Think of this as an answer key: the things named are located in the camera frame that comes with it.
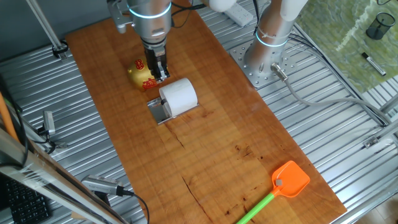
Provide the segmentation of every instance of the black keyboard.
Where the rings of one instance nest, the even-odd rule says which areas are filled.
[[[20,184],[7,180],[5,189],[15,224],[36,224],[51,217],[47,198]]]

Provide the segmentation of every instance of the pen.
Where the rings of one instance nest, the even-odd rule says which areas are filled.
[[[386,72],[371,58],[367,53],[363,52],[362,56],[382,75],[386,75]]]

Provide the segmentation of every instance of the metal slotted table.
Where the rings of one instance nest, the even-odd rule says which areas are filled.
[[[238,3],[255,14],[252,1]],[[226,50],[254,37],[256,18],[241,28],[224,14],[209,9],[198,13]],[[292,45],[287,45],[287,51],[291,50],[289,60],[297,69],[289,80],[301,97],[318,101],[353,95],[352,86],[340,74],[313,55],[289,50]],[[0,72],[33,126],[42,125],[43,110],[53,111],[57,133],[52,140],[68,143],[68,149],[53,158],[67,171],[78,179],[88,174],[119,179],[131,188],[73,56],[70,52],[67,56],[60,62],[51,47],[45,47],[0,63]],[[396,138],[391,135],[366,149],[363,142],[382,127],[361,106],[346,102],[309,107],[298,103],[274,77],[268,77],[257,91],[348,209],[349,217],[342,222],[359,218],[391,196],[382,190],[398,175]],[[146,223],[136,199],[110,197],[109,201],[124,218]],[[53,217],[46,223],[84,222],[71,219],[70,210],[54,201],[51,209]],[[12,223],[11,213],[4,214],[0,222]]]

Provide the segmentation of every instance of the metal holder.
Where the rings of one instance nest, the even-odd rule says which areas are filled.
[[[239,65],[243,73],[246,75],[248,80],[252,83],[252,85],[256,89],[260,89],[264,86],[266,86],[268,83],[272,83],[275,80],[279,80],[279,77],[276,75],[276,73],[260,73],[258,70],[249,68],[245,63],[244,63],[244,55],[250,45],[252,44],[253,40],[250,40],[249,42],[246,42],[244,44],[241,44],[237,47],[232,48],[229,51],[229,54],[232,56],[232,58],[235,60],[235,62]],[[282,53],[282,64],[279,66],[281,67],[282,71],[284,71],[286,74],[293,73],[297,70],[297,65],[293,60],[289,60],[290,56],[286,51]]]
[[[162,123],[164,123],[170,119],[176,118],[178,116],[178,115],[172,116],[169,112],[167,112],[166,108],[162,104],[161,97],[158,97],[154,100],[149,101],[147,103],[147,106],[148,106],[150,112],[152,113],[152,115],[154,116],[157,124],[162,124]],[[190,110],[196,108],[197,106],[199,106],[199,104],[197,104],[196,106],[194,106],[193,108],[191,108],[187,111],[190,111]]]

